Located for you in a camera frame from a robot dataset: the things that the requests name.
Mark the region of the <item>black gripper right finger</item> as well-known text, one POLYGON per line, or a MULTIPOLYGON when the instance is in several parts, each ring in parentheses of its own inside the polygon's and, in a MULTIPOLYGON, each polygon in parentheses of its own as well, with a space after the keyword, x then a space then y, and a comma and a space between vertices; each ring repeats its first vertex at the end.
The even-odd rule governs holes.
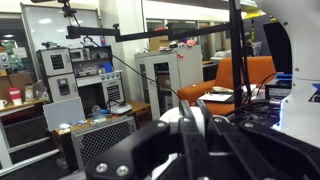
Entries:
POLYGON ((320 180, 320 149, 252 120, 243 120, 244 110, 254 101, 215 120, 202 100, 197 100, 208 117, 206 142, 211 152, 226 151, 238 158, 254 178, 274 180, 320 180))

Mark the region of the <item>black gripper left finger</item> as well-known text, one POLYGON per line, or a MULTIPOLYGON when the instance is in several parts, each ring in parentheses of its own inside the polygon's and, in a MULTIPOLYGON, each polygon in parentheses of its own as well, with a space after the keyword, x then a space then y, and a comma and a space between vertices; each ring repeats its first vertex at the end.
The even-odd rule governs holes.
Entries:
MULTIPOLYGON (((190 115, 186 100, 179 103, 182 115, 190 115)), ((179 119, 179 123, 154 120, 110 149, 93 158, 85 167, 87 180, 143 180, 156 167, 168 160, 169 151, 160 147, 163 140, 180 136, 184 149, 178 150, 178 158, 160 175, 166 180, 199 180, 213 178, 208 150, 208 170, 197 172, 195 166, 205 156, 190 151, 195 137, 200 135, 193 119, 179 119)))

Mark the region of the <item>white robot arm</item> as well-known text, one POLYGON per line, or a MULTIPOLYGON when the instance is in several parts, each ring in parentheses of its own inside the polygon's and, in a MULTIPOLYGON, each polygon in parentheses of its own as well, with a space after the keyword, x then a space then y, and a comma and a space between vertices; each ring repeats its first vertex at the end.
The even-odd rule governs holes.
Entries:
POLYGON ((277 130, 237 125, 206 113, 197 122, 187 102, 180 117, 155 120, 91 160, 86 180, 143 180, 159 165, 161 180, 320 180, 320 0, 256 0, 287 31, 292 90, 277 130))

